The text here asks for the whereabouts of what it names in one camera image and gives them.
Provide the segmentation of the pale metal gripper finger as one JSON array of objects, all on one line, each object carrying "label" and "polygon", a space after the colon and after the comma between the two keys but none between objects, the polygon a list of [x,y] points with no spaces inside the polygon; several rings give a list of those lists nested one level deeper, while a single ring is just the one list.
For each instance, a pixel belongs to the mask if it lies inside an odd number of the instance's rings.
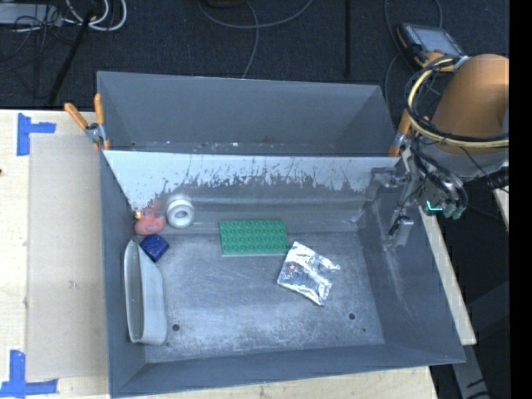
[{"label": "pale metal gripper finger", "polygon": [[401,187],[401,176],[396,175],[394,168],[372,168],[366,177],[363,188],[357,192],[360,204],[352,218],[353,223],[364,223],[366,220],[366,207],[371,206],[385,193],[397,192]]},{"label": "pale metal gripper finger", "polygon": [[408,209],[399,207],[392,216],[392,223],[387,231],[387,243],[391,248],[404,247],[414,226],[413,217]]}]

